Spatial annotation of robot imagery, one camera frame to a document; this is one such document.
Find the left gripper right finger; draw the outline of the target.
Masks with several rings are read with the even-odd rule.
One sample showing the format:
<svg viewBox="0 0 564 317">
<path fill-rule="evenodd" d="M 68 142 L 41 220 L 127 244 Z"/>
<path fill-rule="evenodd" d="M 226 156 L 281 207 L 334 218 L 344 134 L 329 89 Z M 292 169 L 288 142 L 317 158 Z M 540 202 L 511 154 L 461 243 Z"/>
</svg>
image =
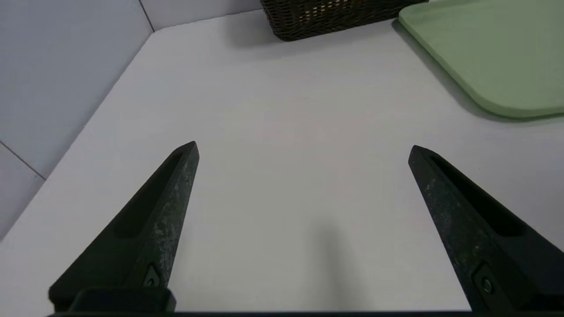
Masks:
<svg viewBox="0 0 564 317">
<path fill-rule="evenodd" d="M 409 167 L 475 312 L 562 313 L 564 254 L 439 154 Z"/>
</svg>

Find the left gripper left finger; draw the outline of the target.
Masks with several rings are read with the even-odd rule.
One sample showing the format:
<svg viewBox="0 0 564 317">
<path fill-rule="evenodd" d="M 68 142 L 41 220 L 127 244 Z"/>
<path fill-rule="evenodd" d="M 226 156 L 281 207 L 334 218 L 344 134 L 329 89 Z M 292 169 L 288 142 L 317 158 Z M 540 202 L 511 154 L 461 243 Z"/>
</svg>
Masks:
<svg viewBox="0 0 564 317">
<path fill-rule="evenodd" d="M 51 285 L 55 313 L 168 313 L 168 289 L 199 164 L 196 142 L 176 148 Z"/>
</svg>

